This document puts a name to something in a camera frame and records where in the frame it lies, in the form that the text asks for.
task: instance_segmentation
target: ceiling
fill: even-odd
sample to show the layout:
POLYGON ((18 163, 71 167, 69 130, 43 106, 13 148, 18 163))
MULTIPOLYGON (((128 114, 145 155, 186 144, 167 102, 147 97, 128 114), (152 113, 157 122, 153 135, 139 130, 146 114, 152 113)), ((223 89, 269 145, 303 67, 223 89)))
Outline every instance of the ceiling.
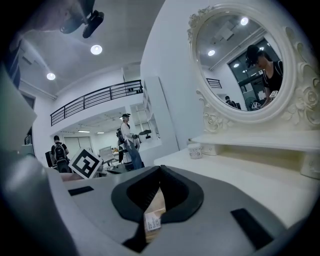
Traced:
POLYGON ((65 129, 63 129, 62 133, 79 133, 78 131, 90 131, 91 133, 97 132, 110 132, 115 131, 121 126, 120 117, 126 113, 125 107, 117 108, 110 110, 108 112, 104 112, 85 120, 82 120, 79 123, 75 123, 65 129))
MULTIPOLYGON (((139 118, 138 113, 136 111, 136 106, 138 108, 140 120, 142 123, 147 123, 147 115, 144 108, 143 103, 131 105, 131 113, 132 116, 130 118, 130 124, 134 123, 134 125, 139 125, 139 118)), ((97 133, 97 132, 110 132, 115 131, 118 128, 120 128, 122 120, 120 117, 126 113, 126 108, 120 107, 113 110, 110 110, 108 112, 104 112, 92 117, 89 117, 85 120, 82 120, 78 123, 75 123, 71 126, 68 126, 67 128, 63 129, 62 133, 72 133, 72 134, 79 134, 79 130, 89 131, 91 133, 97 133)))
POLYGON ((104 21, 88 39, 84 25, 71 34, 31 31, 20 52, 21 78, 55 95, 67 85, 98 70, 115 70, 140 62, 154 21, 165 0, 95 0, 104 21), (90 48, 102 46, 100 55, 90 48), (56 75, 53 81, 46 75, 56 75))
POLYGON ((203 24, 196 41, 202 66, 214 66, 247 37, 261 29, 259 24, 250 19, 247 25, 241 25, 242 18, 243 16, 239 15, 225 15, 212 17, 203 24), (211 50, 215 51, 213 56, 208 55, 211 50))

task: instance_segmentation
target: black backpack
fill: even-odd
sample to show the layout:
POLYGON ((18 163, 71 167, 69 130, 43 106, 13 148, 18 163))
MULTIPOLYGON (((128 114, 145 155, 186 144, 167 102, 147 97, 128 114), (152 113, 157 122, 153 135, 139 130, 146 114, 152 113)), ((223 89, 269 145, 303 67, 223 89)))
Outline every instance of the black backpack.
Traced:
POLYGON ((117 130, 117 132, 116 132, 116 136, 118 137, 118 145, 121 145, 121 144, 123 144, 123 143, 125 143, 125 138, 123 137, 123 135, 122 135, 122 132, 121 132, 121 126, 120 126, 120 128, 117 130))
POLYGON ((54 159, 56 161, 59 161, 62 159, 66 159, 66 157, 67 155, 64 147, 60 143, 56 144, 54 147, 54 159))

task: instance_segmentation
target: paper label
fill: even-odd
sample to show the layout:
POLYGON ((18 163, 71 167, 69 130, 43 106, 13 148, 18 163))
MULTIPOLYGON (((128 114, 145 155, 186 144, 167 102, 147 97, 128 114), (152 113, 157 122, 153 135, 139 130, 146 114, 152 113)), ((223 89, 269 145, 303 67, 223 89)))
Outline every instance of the paper label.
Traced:
POLYGON ((157 217, 155 212, 146 213, 145 222, 146 222, 146 229, 148 231, 157 230, 161 228, 160 217, 157 217))

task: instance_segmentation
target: black cap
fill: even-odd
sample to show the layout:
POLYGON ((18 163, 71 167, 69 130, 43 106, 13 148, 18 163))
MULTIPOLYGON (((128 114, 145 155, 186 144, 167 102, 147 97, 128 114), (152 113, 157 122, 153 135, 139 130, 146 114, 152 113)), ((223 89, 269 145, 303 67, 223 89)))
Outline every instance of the black cap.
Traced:
POLYGON ((129 118, 129 117, 130 117, 130 114, 128 113, 122 115, 122 118, 129 118))
POLYGON ((258 56, 260 55, 262 51, 259 49, 258 46, 256 45, 249 45, 249 47, 246 50, 246 64, 248 66, 248 68, 255 64, 258 60, 258 56))

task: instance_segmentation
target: black railing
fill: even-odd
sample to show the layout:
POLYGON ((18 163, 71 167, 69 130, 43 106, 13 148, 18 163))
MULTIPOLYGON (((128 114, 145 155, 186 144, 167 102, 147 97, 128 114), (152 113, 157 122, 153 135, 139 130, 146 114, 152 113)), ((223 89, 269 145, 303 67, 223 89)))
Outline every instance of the black railing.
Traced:
POLYGON ((211 88, 220 88, 220 89, 222 89, 221 84, 220 84, 220 80, 211 79, 211 78, 207 78, 206 80, 208 81, 208 83, 209 83, 211 88))
POLYGON ((125 96, 141 93, 143 93, 141 80, 122 82, 105 88, 101 88, 99 90, 95 90, 79 98, 76 98, 75 100, 59 108, 57 111, 53 112, 50 115, 51 126, 54 126, 63 119, 66 119, 75 113, 93 107, 95 105, 125 96))

